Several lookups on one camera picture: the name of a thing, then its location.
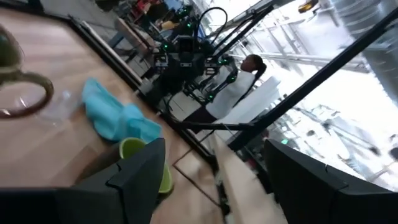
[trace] cyan towel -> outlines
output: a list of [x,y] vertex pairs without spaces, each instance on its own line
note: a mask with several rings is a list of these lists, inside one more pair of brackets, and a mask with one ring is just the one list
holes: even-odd
[[120,141],[134,137],[146,143],[159,138],[162,128],[145,118],[134,104],[123,105],[97,80],[90,78],[83,88],[82,100],[86,115],[96,132],[105,139]]

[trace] green cup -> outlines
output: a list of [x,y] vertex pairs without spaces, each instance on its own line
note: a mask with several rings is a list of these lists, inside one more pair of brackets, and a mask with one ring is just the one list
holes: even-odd
[[[145,148],[146,143],[138,138],[126,138],[119,145],[120,158],[127,159]],[[159,193],[167,194],[173,188],[173,180],[170,172],[170,168],[167,164],[164,164],[163,178],[160,183]]]

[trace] mug handle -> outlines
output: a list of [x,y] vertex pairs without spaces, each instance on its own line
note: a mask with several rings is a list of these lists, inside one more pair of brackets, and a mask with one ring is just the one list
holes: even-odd
[[34,105],[31,105],[24,109],[7,109],[0,108],[0,119],[11,119],[11,118],[21,118],[24,116],[32,115],[37,111],[41,110],[47,103],[50,102],[53,94],[54,94],[54,86],[49,78],[42,76],[38,73],[34,72],[22,72],[18,71],[9,75],[7,78],[3,79],[1,83],[9,82],[29,82],[40,85],[45,90],[45,96],[36,102]]

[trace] white shirt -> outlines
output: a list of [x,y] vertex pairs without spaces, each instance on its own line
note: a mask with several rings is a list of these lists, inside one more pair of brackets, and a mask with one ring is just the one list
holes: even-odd
[[[226,67],[221,67],[219,74],[216,76],[216,86],[222,84],[229,74],[230,71]],[[232,110],[236,102],[249,90],[253,81],[253,74],[240,71],[235,82],[221,90],[213,102],[206,105],[206,110],[217,119],[224,118]]]

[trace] mug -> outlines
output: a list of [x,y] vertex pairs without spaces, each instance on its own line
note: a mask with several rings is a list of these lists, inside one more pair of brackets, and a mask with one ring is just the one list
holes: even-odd
[[23,109],[1,108],[0,119],[19,118],[34,114],[50,102],[54,94],[52,82],[35,72],[23,72],[22,52],[17,40],[10,32],[0,25],[0,93],[1,86],[17,82],[29,82],[40,85],[45,90],[45,96],[29,107]]

